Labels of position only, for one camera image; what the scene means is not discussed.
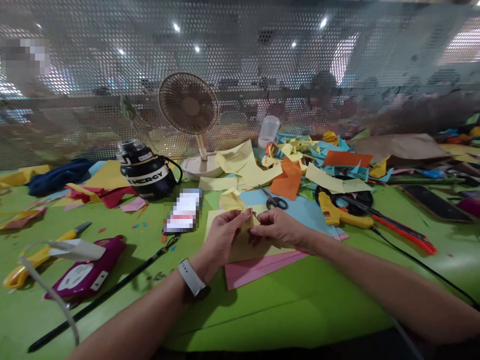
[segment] green table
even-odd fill
[[[182,186],[194,187],[197,183],[185,182]],[[480,300],[478,222],[440,222],[392,186],[377,187],[373,197],[377,210],[424,233],[435,244],[438,253],[426,256],[422,261]],[[0,212],[23,210],[32,201],[26,187],[16,187],[12,193],[1,196]],[[161,257],[133,282],[79,321],[82,340],[154,287],[158,283],[154,280],[158,273],[167,275],[181,259],[202,246],[207,212],[211,209],[210,204],[204,201],[199,228],[195,232],[183,234],[174,251]],[[102,204],[89,204],[68,212],[49,204],[42,220],[33,221],[29,227],[19,231],[0,232],[0,274],[4,278],[17,265],[17,258],[27,244],[55,240],[79,224],[93,221],[82,234],[83,239],[93,242],[122,234],[128,243],[122,258],[103,285],[103,290],[109,289],[162,246],[161,227],[167,213],[168,207],[162,203],[151,204],[138,220],[138,212],[130,214],[123,213],[121,209],[108,210]],[[352,226],[345,226],[344,230],[350,235],[345,240],[349,245],[407,266],[437,281],[372,231]],[[415,245],[398,238],[386,228],[381,231],[396,245],[420,257]],[[72,264],[63,260],[48,268],[44,266],[42,276],[53,285]],[[167,348],[178,351],[312,348],[392,326],[389,316],[373,300],[325,261],[313,256],[233,291],[226,290],[224,277],[221,271],[211,283],[210,296],[193,305],[172,329],[164,342]],[[31,343],[65,321],[57,304],[42,300],[43,294],[41,287],[33,282],[11,294],[7,294],[6,290],[1,292],[2,359],[63,359],[74,348],[72,332],[67,330],[42,349],[27,354]]]

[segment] fan grille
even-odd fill
[[[158,104],[165,119],[189,135],[206,133],[219,118],[218,101],[210,86],[188,72],[176,72],[161,83]]]

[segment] mesh screen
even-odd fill
[[[0,168],[112,157],[138,135],[120,95],[162,155],[197,154],[160,113],[158,87],[174,72],[218,99],[208,151],[255,140],[266,115],[283,133],[349,138],[436,132],[479,110],[475,6],[318,3],[3,0],[0,40],[48,40],[49,72],[5,71],[2,58]]]

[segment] forearm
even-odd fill
[[[190,263],[209,282],[219,266],[202,252]],[[69,360],[150,359],[193,295],[176,269],[148,294],[125,308],[85,339]]]
[[[416,272],[315,232],[305,247],[358,284],[390,314],[433,344],[480,334],[480,314]]]

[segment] yellow glue gun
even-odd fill
[[[326,216],[325,222],[329,226],[339,226],[341,222],[361,229],[370,229],[374,225],[374,220],[371,217],[359,217],[343,212],[332,204],[330,196],[323,191],[318,194],[318,202],[321,212]]]
[[[78,234],[85,230],[92,222],[88,221],[82,225],[76,227],[74,230],[70,230],[65,235],[59,237],[56,241],[65,241],[75,239]],[[49,251],[52,248],[49,246],[44,247],[42,250],[37,252],[35,255],[28,257],[28,261],[33,266],[34,269],[38,268],[48,259],[50,259]],[[7,289],[19,289],[25,285],[25,281],[29,277],[29,272],[25,266],[17,266],[8,276],[3,280],[3,286]]]

